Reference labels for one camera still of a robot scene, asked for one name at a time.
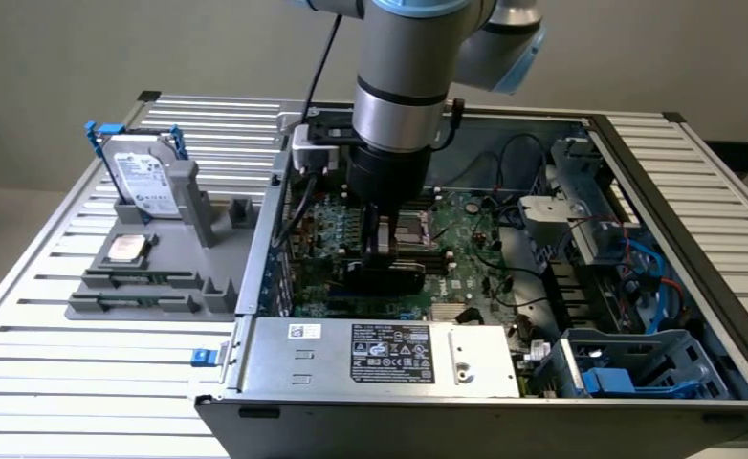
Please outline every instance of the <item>open computer chassis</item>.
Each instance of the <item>open computer chassis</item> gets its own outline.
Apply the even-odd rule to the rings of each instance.
[[[223,385],[196,399],[232,457],[685,457],[748,440],[748,315],[605,116],[468,109],[384,273],[360,271],[341,162],[269,248],[301,195],[275,164]]]

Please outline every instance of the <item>white sticker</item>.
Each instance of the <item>white sticker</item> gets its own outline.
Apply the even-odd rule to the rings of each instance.
[[[320,324],[319,323],[289,323],[288,339],[319,339]]]
[[[530,360],[542,361],[550,354],[550,343],[543,339],[534,339],[530,342]]]
[[[132,203],[153,216],[175,216],[179,208],[172,198],[160,161],[151,155],[113,155]]]

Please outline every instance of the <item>power supply label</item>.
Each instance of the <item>power supply label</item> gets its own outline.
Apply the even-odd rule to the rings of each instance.
[[[434,383],[434,356],[426,325],[351,325],[351,379],[355,383]]]

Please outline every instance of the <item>slotted aluminum platform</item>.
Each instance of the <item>slotted aluminum platform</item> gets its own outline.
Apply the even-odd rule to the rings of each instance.
[[[130,125],[179,124],[211,196],[259,203],[279,152],[284,102],[163,96]],[[748,194],[683,125],[609,114],[748,308]],[[68,321],[64,309],[113,224],[114,190],[93,162],[0,285],[0,457],[217,457],[187,394],[217,370],[191,368],[232,324]],[[710,449],[698,458],[748,457]]]
[[[685,123],[610,122],[748,311],[748,188]]]

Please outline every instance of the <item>black wire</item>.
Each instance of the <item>black wire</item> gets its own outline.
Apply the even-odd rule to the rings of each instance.
[[[487,260],[484,260],[484,259],[482,258],[480,254],[478,253],[478,248],[475,247],[475,244],[474,244],[474,235],[475,235],[475,230],[478,229],[478,225],[480,224],[480,221],[484,219],[484,216],[486,216],[488,213],[490,213],[490,212],[482,212],[482,213],[480,213],[480,215],[479,215],[479,217],[478,217],[478,220],[475,220],[474,229],[471,230],[471,249],[472,249],[472,252],[474,252],[474,255],[475,255],[475,259],[476,259],[483,265],[486,265],[487,267],[490,267],[490,268],[492,268],[492,269],[495,269],[495,270],[500,270],[500,271],[514,271],[514,272],[516,272],[516,273],[527,273],[527,274],[534,275],[538,279],[542,279],[541,274],[536,273],[536,272],[532,271],[532,270],[528,270],[528,269],[526,269],[526,268],[512,268],[512,267],[508,267],[508,266],[500,266],[500,265],[496,265],[495,263],[488,262]]]
[[[499,212],[499,226],[508,226],[511,228],[515,228],[518,230],[522,230],[524,228],[524,222],[522,220],[520,214],[519,215],[512,215],[511,213],[508,213],[510,211],[514,212],[519,212],[520,210],[518,208],[518,206],[507,206],[500,212]]]
[[[456,175],[454,175],[451,178],[444,180],[439,184],[439,186],[450,186],[450,184],[452,184],[456,180],[459,180],[462,177],[464,177],[464,174],[467,174],[470,172],[470,170],[474,168],[475,164],[478,163],[478,160],[480,160],[480,158],[483,156],[491,156],[494,161],[498,163],[499,157],[496,156],[496,154],[492,151],[482,151],[480,153],[478,153],[478,155],[475,155],[474,160],[464,166],[462,171]]]
[[[440,151],[450,147],[452,139],[455,138],[455,132],[459,130],[462,125],[462,118],[464,117],[464,100],[455,98],[452,100],[452,107],[450,110],[450,127],[447,129],[447,137],[442,142],[442,145],[430,149],[430,151]]]
[[[450,147],[450,144],[452,143],[452,139],[455,138],[455,131],[456,131],[456,129],[452,129],[452,128],[447,129],[446,141],[442,142],[442,145],[431,148],[430,151],[440,151],[440,150],[444,150],[447,147]]]
[[[328,59],[328,53],[331,51],[331,45],[333,44],[333,37],[336,36],[336,30],[339,29],[339,23],[343,19],[340,14],[333,18],[333,23],[331,24],[331,31],[328,33],[328,39],[325,40],[325,47],[323,48],[323,55],[320,56],[320,61],[317,62],[317,68],[313,71],[313,77],[311,78],[311,85],[308,86],[308,92],[305,93],[305,101],[301,105],[300,113],[300,124],[305,122],[308,117],[308,106],[311,105],[311,99],[313,98],[313,91],[317,87],[317,81],[320,80],[320,75],[323,74],[323,67],[325,67],[325,60]]]
[[[496,170],[496,183],[499,182],[499,177],[502,177],[502,182],[503,182],[503,154],[506,153],[506,148],[518,139],[532,140],[535,142],[535,145],[538,146],[538,151],[541,153],[541,167],[539,167],[539,170],[538,170],[538,174],[535,174],[536,177],[532,179],[532,182],[531,182],[531,186],[530,186],[530,191],[531,191],[535,188],[535,183],[538,182],[538,177],[543,176],[543,171],[546,170],[547,150],[543,148],[543,143],[541,142],[541,139],[536,137],[536,135],[530,134],[528,132],[522,132],[520,134],[515,134],[503,143],[502,153],[499,154],[499,158],[498,158],[499,167],[498,167],[498,170]]]
[[[555,256],[558,256],[558,252],[561,250],[561,244],[563,243],[563,238],[566,237],[566,234],[569,234],[575,228],[578,228],[581,225],[583,225],[586,222],[590,222],[595,220],[594,218],[585,218],[583,220],[581,220],[578,223],[571,224],[566,230],[563,231],[563,233],[561,234],[561,237],[558,239],[558,243],[555,244]]]
[[[490,295],[490,299],[492,299],[496,303],[499,303],[504,308],[512,308],[514,307],[511,304],[504,303],[503,301],[499,300],[499,296],[496,295],[495,291]]]
[[[313,71],[313,77],[311,78],[311,84],[308,85],[305,100],[301,104],[300,124],[305,122],[305,118],[308,117],[308,107],[311,106],[311,100],[313,99],[313,91],[316,90],[317,82],[320,81],[320,75],[323,74],[323,68],[325,67],[325,61],[328,59],[331,45],[333,44],[333,38],[336,37],[336,30],[339,29],[339,23],[341,22],[341,20],[343,20],[343,16],[337,14],[336,17],[333,18],[333,23],[331,24],[331,31],[328,33],[328,39],[325,40],[323,54],[320,55],[317,68]],[[309,174],[308,183],[305,184],[305,192],[300,198],[300,203],[297,204],[295,215],[292,216],[292,219],[288,221],[288,225],[285,225],[285,228],[280,230],[280,232],[276,235],[276,238],[271,242],[271,246],[273,248],[280,247],[280,244],[283,244],[283,242],[285,242],[285,239],[288,239],[288,236],[291,235],[295,226],[300,223],[300,220],[305,215],[305,211],[311,206],[313,187],[316,186],[316,184],[317,184],[317,176],[316,174]]]
[[[273,248],[280,247],[280,244],[285,242],[288,236],[291,235],[295,226],[300,223],[303,216],[305,215],[305,211],[311,206],[311,199],[313,196],[313,187],[317,185],[317,175],[311,174],[308,175],[308,183],[305,184],[305,191],[303,192],[303,196],[300,198],[300,203],[297,204],[297,209],[295,210],[295,215],[292,219],[288,221],[288,225],[285,228],[277,233],[276,238],[273,239],[271,246]]]
[[[518,309],[518,308],[523,308],[524,306],[530,306],[531,304],[536,303],[538,301],[546,301],[549,298],[546,296],[536,298],[536,299],[531,299],[530,301],[526,301],[520,304],[514,304],[512,308]]]
[[[435,241],[436,239],[439,239],[442,237],[442,235],[447,232],[447,230],[450,230],[450,225],[447,225],[444,228],[442,228],[442,230],[436,233],[436,235],[430,238],[431,241]]]

